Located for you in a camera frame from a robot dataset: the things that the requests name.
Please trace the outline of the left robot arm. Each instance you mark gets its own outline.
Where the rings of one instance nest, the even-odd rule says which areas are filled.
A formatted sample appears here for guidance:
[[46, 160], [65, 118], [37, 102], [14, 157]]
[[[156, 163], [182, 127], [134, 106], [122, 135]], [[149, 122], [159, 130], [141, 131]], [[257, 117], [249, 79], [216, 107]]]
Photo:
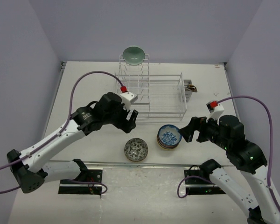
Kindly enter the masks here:
[[11, 150], [7, 160], [12, 163], [11, 172], [23, 193], [31, 193], [44, 183], [68, 180], [87, 183], [88, 169], [80, 159], [69, 162], [51, 162], [51, 158], [103, 125], [111, 124], [125, 133], [135, 127], [138, 116], [130, 111], [138, 96], [132, 92], [104, 94], [99, 101], [78, 108], [64, 124], [35, 145], [22, 151]]

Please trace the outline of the mint green bowl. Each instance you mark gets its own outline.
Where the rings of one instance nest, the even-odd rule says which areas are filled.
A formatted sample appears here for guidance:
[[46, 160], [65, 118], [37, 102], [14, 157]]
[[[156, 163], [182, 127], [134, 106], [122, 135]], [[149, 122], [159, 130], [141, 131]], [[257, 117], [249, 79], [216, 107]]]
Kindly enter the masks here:
[[140, 47], [130, 46], [123, 51], [122, 57], [127, 64], [137, 66], [143, 63], [145, 52]]

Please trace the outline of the blue triangle patterned bowl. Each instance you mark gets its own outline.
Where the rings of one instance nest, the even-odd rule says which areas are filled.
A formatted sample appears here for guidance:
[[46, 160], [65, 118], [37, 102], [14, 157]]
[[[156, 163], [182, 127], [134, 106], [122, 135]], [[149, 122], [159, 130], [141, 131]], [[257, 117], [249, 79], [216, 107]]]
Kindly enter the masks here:
[[179, 145], [175, 145], [175, 146], [173, 146], [173, 147], [166, 147], [166, 146], [164, 146], [164, 145], [162, 145], [161, 143], [159, 143], [158, 142], [158, 145], [160, 146], [160, 147], [163, 147], [163, 148], [177, 148]]

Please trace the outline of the orange floral patterned bowl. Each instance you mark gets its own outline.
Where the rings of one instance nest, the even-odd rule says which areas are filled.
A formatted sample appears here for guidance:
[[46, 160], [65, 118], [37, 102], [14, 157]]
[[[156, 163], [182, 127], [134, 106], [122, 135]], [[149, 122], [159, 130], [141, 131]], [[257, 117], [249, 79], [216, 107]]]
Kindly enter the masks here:
[[173, 147], [175, 145], [178, 145], [179, 143], [175, 144], [175, 145], [166, 145], [164, 143], [162, 143], [162, 141], [160, 139], [157, 139], [157, 142], [161, 143], [162, 145], [166, 146], [166, 147]]

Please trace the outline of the pink patterned bowl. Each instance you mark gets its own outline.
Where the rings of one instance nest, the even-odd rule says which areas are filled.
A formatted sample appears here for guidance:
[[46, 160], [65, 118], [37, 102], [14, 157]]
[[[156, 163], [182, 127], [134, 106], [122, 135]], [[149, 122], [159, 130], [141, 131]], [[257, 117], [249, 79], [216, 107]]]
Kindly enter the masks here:
[[148, 145], [140, 138], [132, 138], [124, 146], [126, 158], [132, 162], [140, 162], [148, 155]]

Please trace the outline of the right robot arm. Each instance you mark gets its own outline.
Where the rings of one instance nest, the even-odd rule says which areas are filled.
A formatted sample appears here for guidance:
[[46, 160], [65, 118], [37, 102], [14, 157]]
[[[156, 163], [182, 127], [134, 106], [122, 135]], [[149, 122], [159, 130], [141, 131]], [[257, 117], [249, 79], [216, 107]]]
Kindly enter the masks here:
[[245, 138], [244, 125], [238, 118], [224, 115], [215, 121], [193, 117], [179, 133], [191, 142], [194, 131], [199, 131], [197, 142], [210, 141], [226, 151], [252, 193], [246, 192], [214, 159], [199, 166], [199, 179], [217, 185], [243, 211], [249, 224], [280, 224], [280, 197], [267, 177], [268, 162], [260, 147]]

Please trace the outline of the blue white floral bowl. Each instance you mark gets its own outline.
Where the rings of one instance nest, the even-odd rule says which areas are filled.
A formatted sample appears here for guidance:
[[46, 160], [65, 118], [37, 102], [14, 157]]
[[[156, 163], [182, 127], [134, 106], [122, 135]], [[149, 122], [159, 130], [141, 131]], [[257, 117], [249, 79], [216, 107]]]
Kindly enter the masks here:
[[175, 145], [182, 140], [179, 128], [171, 124], [160, 127], [157, 137], [166, 145]]

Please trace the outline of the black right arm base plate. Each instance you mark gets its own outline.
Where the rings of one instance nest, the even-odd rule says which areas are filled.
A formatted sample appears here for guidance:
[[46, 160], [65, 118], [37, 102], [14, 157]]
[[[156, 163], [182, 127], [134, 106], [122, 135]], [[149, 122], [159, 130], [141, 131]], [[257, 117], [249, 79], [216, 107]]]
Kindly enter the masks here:
[[[192, 169], [185, 169], [184, 176], [188, 177], [191, 175], [196, 175], [204, 179], [208, 179], [204, 176], [201, 170], [197, 167]], [[185, 189], [188, 195], [221, 195], [225, 194], [217, 185], [210, 184], [199, 178], [191, 178], [185, 181]]]

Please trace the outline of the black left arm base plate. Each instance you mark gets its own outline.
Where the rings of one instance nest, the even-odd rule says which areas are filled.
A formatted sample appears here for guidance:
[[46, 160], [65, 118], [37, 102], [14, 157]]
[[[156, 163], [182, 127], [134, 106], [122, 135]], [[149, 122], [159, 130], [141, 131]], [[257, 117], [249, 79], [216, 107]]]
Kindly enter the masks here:
[[77, 180], [61, 180], [58, 194], [60, 195], [99, 195], [106, 190], [101, 185], [103, 177], [102, 169], [89, 169], [86, 176]]

